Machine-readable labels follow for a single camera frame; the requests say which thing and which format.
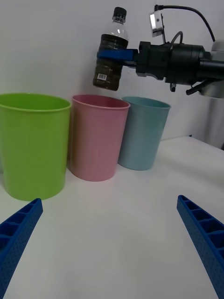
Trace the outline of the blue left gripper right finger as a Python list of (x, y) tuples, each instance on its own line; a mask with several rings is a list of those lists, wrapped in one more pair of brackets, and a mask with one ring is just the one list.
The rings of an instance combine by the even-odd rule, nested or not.
[(224, 225), (183, 195), (177, 211), (219, 299), (224, 298)]

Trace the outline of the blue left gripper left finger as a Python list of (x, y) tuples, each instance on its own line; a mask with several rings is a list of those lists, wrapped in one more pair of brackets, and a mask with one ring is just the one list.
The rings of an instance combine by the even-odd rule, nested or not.
[(35, 199), (0, 224), (1, 299), (42, 213), (42, 201)]

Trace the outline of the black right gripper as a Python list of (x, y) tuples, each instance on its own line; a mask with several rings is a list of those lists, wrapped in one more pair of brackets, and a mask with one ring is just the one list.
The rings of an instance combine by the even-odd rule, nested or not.
[(119, 61), (126, 67), (136, 67), (136, 74), (139, 77), (153, 77), (159, 81), (173, 82), (169, 67), (171, 49), (171, 43), (152, 45), (150, 42), (141, 41), (139, 52), (137, 49), (99, 50), (97, 58)]

